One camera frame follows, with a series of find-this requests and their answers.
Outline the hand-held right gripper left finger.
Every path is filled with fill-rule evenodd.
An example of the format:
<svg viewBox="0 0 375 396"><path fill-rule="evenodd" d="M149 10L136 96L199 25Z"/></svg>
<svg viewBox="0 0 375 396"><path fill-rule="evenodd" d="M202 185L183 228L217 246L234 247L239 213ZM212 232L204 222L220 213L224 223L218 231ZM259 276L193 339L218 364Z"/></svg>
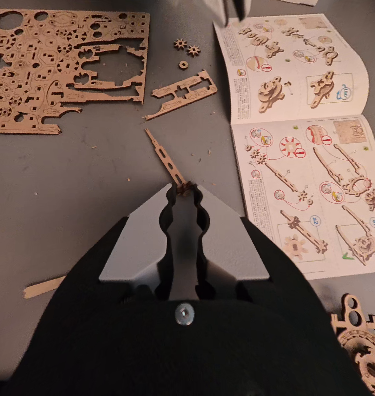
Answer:
<svg viewBox="0 0 375 396"><path fill-rule="evenodd" d="M134 289L144 285L160 300L169 298L174 265L168 228L176 193L176 185L169 183L128 216L99 281Z"/></svg>

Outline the slotted wooden strip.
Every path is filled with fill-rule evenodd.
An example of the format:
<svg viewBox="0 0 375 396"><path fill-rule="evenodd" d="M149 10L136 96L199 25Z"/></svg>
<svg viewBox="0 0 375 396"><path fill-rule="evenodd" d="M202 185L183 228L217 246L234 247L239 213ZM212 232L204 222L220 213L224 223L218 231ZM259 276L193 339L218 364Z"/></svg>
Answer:
<svg viewBox="0 0 375 396"><path fill-rule="evenodd" d="M180 173L180 171L175 166L174 162L172 161L171 157L168 155L166 150L163 146L161 146L158 141L154 138L152 133L149 131L148 128L145 129L147 136L149 137L155 152L157 153L160 161L163 163L167 171L169 172L170 176L172 177L173 181L176 183L177 189L182 191L186 186L187 182L185 181L184 177Z"/></svg>

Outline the pale wooden stick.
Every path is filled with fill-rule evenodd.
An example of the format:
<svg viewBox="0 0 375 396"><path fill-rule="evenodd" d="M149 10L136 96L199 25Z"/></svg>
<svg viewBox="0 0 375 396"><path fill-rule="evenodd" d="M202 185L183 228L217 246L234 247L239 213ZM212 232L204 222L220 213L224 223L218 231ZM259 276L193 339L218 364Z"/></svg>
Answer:
<svg viewBox="0 0 375 396"><path fill-rule="evenodd" d="M31 299L56 290L66 278L66 275L27 286L23 290L23 298Z"/></svg>

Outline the assembled wooden model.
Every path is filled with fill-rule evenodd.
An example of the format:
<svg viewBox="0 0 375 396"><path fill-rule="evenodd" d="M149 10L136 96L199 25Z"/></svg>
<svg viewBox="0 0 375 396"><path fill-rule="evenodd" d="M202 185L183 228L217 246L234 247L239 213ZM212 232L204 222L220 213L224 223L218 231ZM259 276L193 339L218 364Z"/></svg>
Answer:
<svg viewBox="0 0 375 396"><path fill-rule="evenodd" d="M368 319L359 299L346 293L342 296L341 319L331 314L331 325L341 347L347 352L364 384L375 395L375 315Z"/></svg>

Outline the wooden offcut frame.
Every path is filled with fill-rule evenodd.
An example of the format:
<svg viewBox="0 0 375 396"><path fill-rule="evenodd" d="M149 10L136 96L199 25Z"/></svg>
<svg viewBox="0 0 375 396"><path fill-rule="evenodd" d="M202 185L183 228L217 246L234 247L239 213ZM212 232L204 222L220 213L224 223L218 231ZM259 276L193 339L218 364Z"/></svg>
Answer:
<svg viewBox="0 0 375 396"><path fill-rule="evenodd" d="M218 92L212 78L206 70L198 72L197 75L188 77L179 82L158 88L152 91L151 96L157 99L172 95L173 99L161 105L158 112L143 117L145 121L150 121L169 112L200 101Z"/></svg>

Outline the laser-cut wooden parts sheet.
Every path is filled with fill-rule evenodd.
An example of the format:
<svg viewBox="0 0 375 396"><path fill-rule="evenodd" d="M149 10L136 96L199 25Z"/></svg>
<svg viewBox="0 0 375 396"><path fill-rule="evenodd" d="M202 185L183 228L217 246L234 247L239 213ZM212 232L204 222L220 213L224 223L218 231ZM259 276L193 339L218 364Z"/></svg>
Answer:
<svg viewBox="0 0 375 396"><path fill-rule="evenodd" d="M58 135L44 119L82 110L64 103L143 104L149 28L145 12L0 9L0 134ZM140 68L121 84L83 68L122 47Z"/></svg>

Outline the instruction booklet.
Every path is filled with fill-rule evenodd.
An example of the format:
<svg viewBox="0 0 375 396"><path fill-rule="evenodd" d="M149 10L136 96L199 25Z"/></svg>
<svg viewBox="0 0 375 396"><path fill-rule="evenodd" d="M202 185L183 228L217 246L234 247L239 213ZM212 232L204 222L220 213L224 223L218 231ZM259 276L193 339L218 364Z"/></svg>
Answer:
<svg viewBox="0 0 375 396"><path fill-rule="evenodd" d="M323 14L215 25L246 214L308 280L375 273L375 138L359 55Z"/></svg>

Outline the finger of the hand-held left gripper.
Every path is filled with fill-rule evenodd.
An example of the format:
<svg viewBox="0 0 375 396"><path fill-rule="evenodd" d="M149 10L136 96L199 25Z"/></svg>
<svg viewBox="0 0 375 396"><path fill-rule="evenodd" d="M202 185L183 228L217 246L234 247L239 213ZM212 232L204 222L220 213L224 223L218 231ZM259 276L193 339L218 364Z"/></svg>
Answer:
<svg viewBox="0 0 375 396"><path fill-rule="evenodd" d="M252 0L235 0L235 10L239 21L243 21L249 16Z"/></svg>
<svg viewBox="0 0 375 396"><path fill-rule="evenodd" d="M207 0L206 7L210 11L212 20L219 27L226 27L230 18L237 17L235 0Z"/></svg>

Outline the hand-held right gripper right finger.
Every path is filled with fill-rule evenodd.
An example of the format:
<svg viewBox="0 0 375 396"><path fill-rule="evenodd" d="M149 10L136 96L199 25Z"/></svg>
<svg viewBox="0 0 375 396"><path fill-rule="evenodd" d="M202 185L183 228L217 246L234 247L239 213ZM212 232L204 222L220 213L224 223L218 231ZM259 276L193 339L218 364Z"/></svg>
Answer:
<svg viewBox="0 0 375 396"><path fill-rule="evenodd" d="M194 185L193 196L201 230L196 261L198 298L233 299L242 283L269 280L242 217L201 185Z"/></svg>

